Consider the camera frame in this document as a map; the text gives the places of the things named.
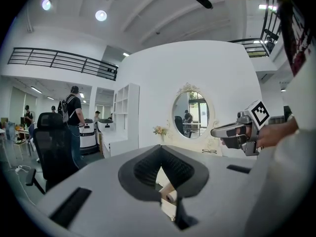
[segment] white bookshelf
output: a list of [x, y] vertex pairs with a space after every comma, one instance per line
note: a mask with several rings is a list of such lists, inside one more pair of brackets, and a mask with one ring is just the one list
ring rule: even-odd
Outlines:
[[116, 156], [138, 148], [139, 86], [130, 83], [116, 91], [113, 107], [115, 129], [102, 132], [105, 157]]

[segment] black metal railing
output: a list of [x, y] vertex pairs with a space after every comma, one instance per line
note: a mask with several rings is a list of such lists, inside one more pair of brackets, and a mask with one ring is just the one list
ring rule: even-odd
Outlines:
[[266, 0], [265, 17], [263, 21], [262, 31], [259, 38], [237, 39], [232, 43], [244, 45], [250, 58], [269, 56], [281, 33], [281, 24], [278, 12], [273, 8], [277, 7], [277, 0]]
[[30, 47], [15, 47], [8, 64], [66, 69], [114, 81], [117, 78], [119, 68], [115, 64], [99, 61], [79, 54]]
[[260, 38], [237, 39], [230, 42], [242, 44], [250, 58], [265, 57], [270, 55], [264, 40], [261, 40]]

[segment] oval mirror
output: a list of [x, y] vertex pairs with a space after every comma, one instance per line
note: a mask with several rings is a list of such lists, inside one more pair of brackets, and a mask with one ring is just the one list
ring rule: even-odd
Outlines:
[[200, 137], [209, 122], [209, 108], [202, 95], [194, 91], [182, 93], [173, 106], [174, 123], [185, 137]]

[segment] cap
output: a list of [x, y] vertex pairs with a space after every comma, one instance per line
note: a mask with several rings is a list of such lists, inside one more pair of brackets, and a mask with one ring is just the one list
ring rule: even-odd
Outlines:
[[79, 88], [78, 88], [78, 86], [72, 86], [70, 93], [78, 94], [78, 93], [79, 93]]

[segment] backpack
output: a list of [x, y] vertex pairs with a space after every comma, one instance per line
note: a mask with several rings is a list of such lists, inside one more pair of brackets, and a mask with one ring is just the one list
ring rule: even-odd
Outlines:
[[68, 101], [63, 100], [59, 102], [58, 105], [58, 113], [63, 117], [63, 123], [67, 123], [69, 121], [69, 119], [73, 116], [73, 114], [75, 113], [75, 110], [73, 111], [73, 113], [71, 113], [71, 115], [68, 115], [68, 104], [70, 103], [71, 100], [73, 100], [75, 98], [75, 96], [72, 96], [68, 99]]

